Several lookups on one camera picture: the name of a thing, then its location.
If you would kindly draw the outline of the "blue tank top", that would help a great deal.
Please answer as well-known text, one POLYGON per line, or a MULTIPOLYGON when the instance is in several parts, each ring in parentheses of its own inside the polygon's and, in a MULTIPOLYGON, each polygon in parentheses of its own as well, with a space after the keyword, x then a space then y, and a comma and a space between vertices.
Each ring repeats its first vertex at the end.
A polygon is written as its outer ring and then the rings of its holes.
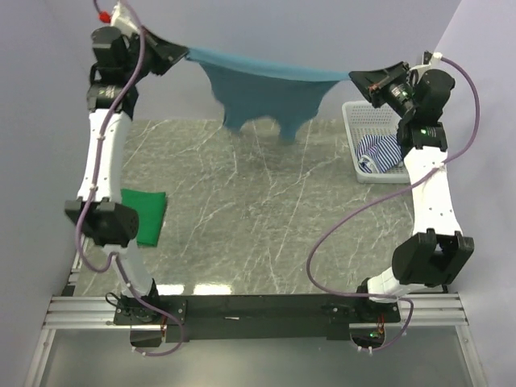
POLYGON ((299 66, 190 48, 187 60, 200 65, 214 98, 223 106, 223 126, 234 133, 255 119, 269 118, 279 137, 292 143, 302 125, 318 114, 325 95, 350 79, 347 72, 299 66))

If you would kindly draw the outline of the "green tank top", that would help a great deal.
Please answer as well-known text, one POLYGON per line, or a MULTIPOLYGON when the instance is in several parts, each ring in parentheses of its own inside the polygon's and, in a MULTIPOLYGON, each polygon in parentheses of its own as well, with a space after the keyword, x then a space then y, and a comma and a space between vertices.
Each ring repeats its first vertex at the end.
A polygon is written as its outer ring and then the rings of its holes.
POLYGON ((156 247, 164 221, 166 192, 122 189, 122 204, 134 209, 139 216, 138 245, 156 247))

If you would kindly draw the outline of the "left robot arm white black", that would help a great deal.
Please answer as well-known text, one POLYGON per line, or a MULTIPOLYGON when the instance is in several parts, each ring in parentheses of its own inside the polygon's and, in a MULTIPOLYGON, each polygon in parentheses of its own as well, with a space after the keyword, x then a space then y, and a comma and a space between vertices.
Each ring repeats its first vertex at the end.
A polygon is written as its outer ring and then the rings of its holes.
POLYGON ((166 310, 139 253, 139 216, 122 204, 121 179, 124 144, 139 97, 137 83, 150 73, 165 74, 188 49, 146 29, 122 32, 100 27, 91 39, 95 62, 86 95, 87 161, 77 196, 65 203, 64 212, 75 226, 83 265, 94 273, 113 268, 118 274, 123 293, 116 309, 144 324, 157 319, 172 322, 175 316, 166 310))

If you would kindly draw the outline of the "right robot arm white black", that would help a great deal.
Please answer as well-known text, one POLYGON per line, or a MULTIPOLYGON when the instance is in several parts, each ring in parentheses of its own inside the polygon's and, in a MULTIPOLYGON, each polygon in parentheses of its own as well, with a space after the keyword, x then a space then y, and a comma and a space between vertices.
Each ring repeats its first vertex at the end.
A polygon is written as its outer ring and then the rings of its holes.
POLYGON ((352 71, 355 87, 375 108, 388 105, 400 118, 397 142, 410 178, 414 229, 383 273, 363 282, 354 301, 357 318, 371 322, 416 290, 450 285, 474 252, 474 241, 456 220, 447 177, 447 137, 440 117, 456 85, 440 69, 413 74, 405 62, 373 71, 352 71))

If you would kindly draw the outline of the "striped tank top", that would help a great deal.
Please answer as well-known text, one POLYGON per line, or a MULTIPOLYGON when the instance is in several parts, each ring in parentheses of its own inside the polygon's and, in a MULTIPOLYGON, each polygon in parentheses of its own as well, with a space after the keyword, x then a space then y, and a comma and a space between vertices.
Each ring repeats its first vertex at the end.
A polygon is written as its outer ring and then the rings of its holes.
POLYGON ((402 151, 397 136, 365 135, 356 147, 358 168, 363 173, 387 173, 402 167, 402 151))

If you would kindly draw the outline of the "white plastic basket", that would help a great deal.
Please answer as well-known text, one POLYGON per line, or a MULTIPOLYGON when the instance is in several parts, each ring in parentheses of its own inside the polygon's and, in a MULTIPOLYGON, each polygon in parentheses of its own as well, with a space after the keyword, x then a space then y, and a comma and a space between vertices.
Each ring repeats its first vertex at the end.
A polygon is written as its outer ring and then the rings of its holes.
POLYGON ((358 168, 356 147, 365 135, 396 135, 398 117, 388 106, 375 109, 368 102, 345 102, 343 121, 356 179, 367 184, 407 184, 410 182, 405 166, 387 173, 363 173, 358 168))

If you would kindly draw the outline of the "black base beam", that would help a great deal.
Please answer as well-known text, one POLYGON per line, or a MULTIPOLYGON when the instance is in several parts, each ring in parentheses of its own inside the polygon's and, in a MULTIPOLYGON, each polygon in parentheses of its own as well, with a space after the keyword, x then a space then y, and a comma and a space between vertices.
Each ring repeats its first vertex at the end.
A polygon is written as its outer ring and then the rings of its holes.
POLYGON ((398 323, 398 306, 367 298, 330 294, 163 296, 152 304, 169 313, 164 318, 137 301, 121 297, 116 326, 165 326, 165 340, 278 339, 324 337, 348 340, 352 324, 398 323))

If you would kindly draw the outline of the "aluminium rail frame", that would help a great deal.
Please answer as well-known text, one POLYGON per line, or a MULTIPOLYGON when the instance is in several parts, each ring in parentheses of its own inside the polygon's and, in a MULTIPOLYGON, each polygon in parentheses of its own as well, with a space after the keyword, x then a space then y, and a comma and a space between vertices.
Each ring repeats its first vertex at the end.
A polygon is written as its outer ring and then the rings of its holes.
MULTIPOLYGON (((167 295, 313 293, 309 250, 321 229, 263 220, 228 227, 167 222, 142 255, 167 295)), ((407 334, 368 355, 323 339, 208 340, 170 356, 131 351, 102 294, 118 288, 114 273, 82 270, 69 297, 51 300, 48 332, 30 373, 39 386, 483 386, 460 299, 431 291, 414 298, 407 334)))

